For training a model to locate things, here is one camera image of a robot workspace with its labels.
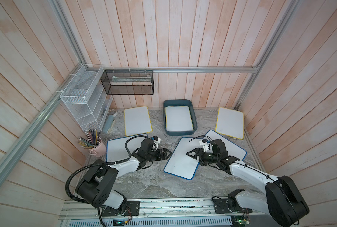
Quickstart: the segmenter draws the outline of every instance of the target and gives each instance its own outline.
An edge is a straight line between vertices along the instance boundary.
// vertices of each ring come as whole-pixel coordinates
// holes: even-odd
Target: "black mesh basket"
[[[153,94],[152,70],[107,69],[101,82],[107,94]]]

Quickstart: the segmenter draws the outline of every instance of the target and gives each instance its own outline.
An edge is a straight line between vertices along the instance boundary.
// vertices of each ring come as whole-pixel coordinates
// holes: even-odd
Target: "white wire mesh organizer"
[[[82,65],[60,96],[83,131],[101,131],[112,103],[99,83],[102,74],[101,65]]]
[[[60,98],[64,103],[88,104],[88,100],[102,74],[103,67],[101,65],[81,65]]]

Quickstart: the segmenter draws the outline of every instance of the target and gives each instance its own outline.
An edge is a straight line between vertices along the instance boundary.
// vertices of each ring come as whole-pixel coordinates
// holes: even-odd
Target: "ventilated metal panel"
[[[113,218],[103,219],[106,226],[113,226]],[[232,225],[230,216],[175,217],[175,218],[133,218],[124,226],[228,226]],[[101,226],[99,219],[71,220],[66,227]]]

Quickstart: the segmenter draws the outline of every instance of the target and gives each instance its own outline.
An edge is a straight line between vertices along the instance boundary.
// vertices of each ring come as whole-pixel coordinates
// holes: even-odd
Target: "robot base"
[[[127,201],[127,208],[131,210],[132,216],[138,216],[139,215],[139,201]],[[115,209],[111,207],[107,207],[107,209],[102,210],[102,217],[110,217],[110,216],[116,216]],[[124,215],[121,217],[128,216],[128,212],[126,211]]]

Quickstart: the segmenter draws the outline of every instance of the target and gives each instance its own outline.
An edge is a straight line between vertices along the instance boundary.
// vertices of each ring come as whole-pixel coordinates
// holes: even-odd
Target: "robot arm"
[[[309,208],[293,180],[288,176],[277,177],[264,173],[245,164],[237,157],[229,156],[225,144],[220,139],[210,142],[212,153],[205,152],[207,140],[203,139],[200,145],[187,153],[188,156],[198,159],[199,164],[206,166],[215,163],[218,169],[230,175],[240,177],[254,185],[264,193],[248,193],[243,189],[235,190],[228,195],[228,209],[232,212],[240,208],[250,208],[271,215],[281,226],[287,227],[309,213]]]
[[[112,191],[114,181],[126,173],[150,167],[152,164],[145,167],[147,162],[169,158],[172,152],[166,148],[158,149],[160,141],[161,139],[156,136],[144,139],[141,147],[132,152],[131,157],[124,162],[106,165],[102,160],[96,160],[94,164],[97,166],[89,168],[78,183],[76,193],[95,208],[111,207],[117,214],[122,214],[126,210],[127,199],[122,194]]]

